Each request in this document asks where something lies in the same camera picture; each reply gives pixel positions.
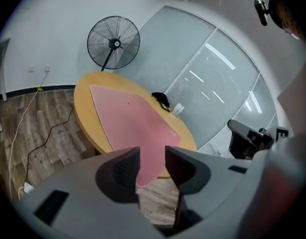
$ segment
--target black cable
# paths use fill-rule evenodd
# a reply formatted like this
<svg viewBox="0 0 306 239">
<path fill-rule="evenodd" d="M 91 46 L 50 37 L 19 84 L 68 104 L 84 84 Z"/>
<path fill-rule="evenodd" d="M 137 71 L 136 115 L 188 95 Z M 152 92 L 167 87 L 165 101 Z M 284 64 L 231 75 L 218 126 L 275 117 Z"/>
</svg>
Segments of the black cable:
<svg viewBox="0 0 306 239">
<path fill-rule="evenodd" d="M 29 157 L 30 157 L 30 154 L 31 154 L 32 152 L 34 152 L 35 150 L 37 150 L 37 149 L 39 149 L 39 148 L 41 148 L 41 147 L 43 147 L 44 145 L 47 144 L 47 141 L 49 140 L 49 137 L 50 137 L 52 128 L 54 128 L 54 127 L 56 127 L 56 126 L 59 126 L 59 125 L 63 125 L 63 124 L 65 124 L 65 123 L 69 122 L 69 119 L 70 119 L 70 116 L 71 116 L 72 111 L 73 111 L 73 108 L 72 108 L 71 111 L 70 111 L 70 114 L 69 114 L 69 117 L 68 117 L 67 121 L 62 122 L 62 123 L 59 123 L 59 124 L 56 124 L 56 125 L 54 125 L 53 127 L 50 128 L 48 137 L 47 137 L 47 139 L 45 140 L 44 144 L 42 144 L 42 145 L 40 145 L 40 146 L 34 148 L 32 151 L 30 151 L 30 152 L 28 153 L 28 156 L 27 156 L 27 171 L 26 171 L 26 174 L 25 174 L 24 182 L 23 182 L 23 193 L 24 193 L 24 184 L 25 184 L 25 181 L 26 181 L 27 178 L 28 178 Z"/>
</svg>

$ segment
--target black baseboard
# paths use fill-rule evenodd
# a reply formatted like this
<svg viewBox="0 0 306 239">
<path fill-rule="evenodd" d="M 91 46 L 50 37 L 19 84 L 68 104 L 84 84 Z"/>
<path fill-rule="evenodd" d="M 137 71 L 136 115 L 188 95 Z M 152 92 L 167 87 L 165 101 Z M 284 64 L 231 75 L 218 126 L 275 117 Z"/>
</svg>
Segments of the black baseboard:
<svg viewBox="0 0 306 239">
<path fill-rule="evenodd" d="M 66 90 L 66 89 L 74 89 L 75 85 L 58 85 L 58 86 L 44 86 L 42 87 L 43 91 L 48 90 Z M 12 98 L 24 94 L 35 93 L 37 88 L 29 88 L 23 90 L 15 90 L 7 93 L 7 98 Z"/>
</svg>

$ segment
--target electrical outlet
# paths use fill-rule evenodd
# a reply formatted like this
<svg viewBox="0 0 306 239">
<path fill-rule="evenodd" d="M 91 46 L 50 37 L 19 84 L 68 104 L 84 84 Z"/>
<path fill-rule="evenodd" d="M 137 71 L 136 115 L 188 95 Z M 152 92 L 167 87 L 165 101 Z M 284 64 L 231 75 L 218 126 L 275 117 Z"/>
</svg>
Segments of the electrical outlet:
<svg viewBox="0 0 306 239">
<path fill-rule="evenodd" d="M 50 66 L 46 65 L 46 66 L 44 67 L 44 72 L 45 72 L 45 73 L 50 72 Z"/>
<path fill-rule="evenodd" d="M 34 66 L 33 65 L 29 65 L 28 73 L 33 73 L 33 71 L 34 71 Z"/>
</svg>

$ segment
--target white wall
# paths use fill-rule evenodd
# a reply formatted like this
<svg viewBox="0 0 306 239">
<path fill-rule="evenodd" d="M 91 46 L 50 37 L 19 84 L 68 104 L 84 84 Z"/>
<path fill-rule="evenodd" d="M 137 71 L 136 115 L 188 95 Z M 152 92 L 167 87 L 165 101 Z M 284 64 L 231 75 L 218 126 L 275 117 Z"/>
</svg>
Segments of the white wall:
<svg viewBox="0 0 306 239">
<path fill-rule="evenodd" d="M 158 0 L 23 0 L 1 39 L 11 37 L 5 57 L 6 91 L 40 85 L 45 65 L 48 85 L 76 84 L 101 68 L 87 52 L 87 37 L 102 18 L 120 15 L 138 29 L 156 13 Z M 28 73 L 30 65 L 34 72 Z"/>
</svg>

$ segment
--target fan stand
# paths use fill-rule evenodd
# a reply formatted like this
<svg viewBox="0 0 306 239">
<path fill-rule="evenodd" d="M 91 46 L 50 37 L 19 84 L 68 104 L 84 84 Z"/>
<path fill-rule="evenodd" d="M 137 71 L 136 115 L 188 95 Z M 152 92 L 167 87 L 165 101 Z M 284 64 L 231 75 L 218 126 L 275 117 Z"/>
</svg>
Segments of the fan stand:
<svg viewBox="0 0 306 239">
<path fill-rule="evenodd" d="M 108 54 L 108 56 L 107 56 L 107 58 L 106 58 L 106 60 L 105 60 L 105 62 L 103 64 L 103 66 L 102 66 L 101 72 L 104 71 L 105 66 L 107 65 L 107 63 L 108 63 L 108 61 L 109 61 L 113 51 L 115 51 L 115 50 L 117 50 L 118 48 L 121 47 L 121 41 L 119 40 L 120 38 L 121 37 L 109 39 L 109 45 L 108 46 L 111 48 L 111 51 L 109 52 L 109 54 Z"/>
</svg>

